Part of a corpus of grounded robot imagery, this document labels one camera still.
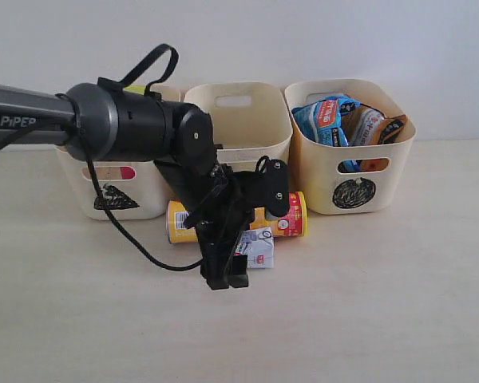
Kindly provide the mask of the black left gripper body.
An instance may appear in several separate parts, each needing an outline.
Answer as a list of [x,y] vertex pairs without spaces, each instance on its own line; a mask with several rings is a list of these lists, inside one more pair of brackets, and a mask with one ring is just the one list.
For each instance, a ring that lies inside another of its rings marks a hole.
[[243,204],[238,178],[192,177],[183,190],[183,205],[190,213],[186,225],[196,229],[201,254],[204,247],[229,253],[229,275],[236,245],[254,218],[254,209]]

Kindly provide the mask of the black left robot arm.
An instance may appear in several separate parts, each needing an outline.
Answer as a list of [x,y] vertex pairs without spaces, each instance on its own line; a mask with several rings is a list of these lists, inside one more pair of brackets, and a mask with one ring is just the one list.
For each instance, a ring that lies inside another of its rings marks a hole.
[[254,216],[247,183],[259,175],[219,162],[211,117],[198,106],[106,79],[55,95],[0,85],[0,151],[11,144],[63,147],[91,174],[96,162],[155,164],[188,211],[208,286],[248,286],[247,259],[236,247]]

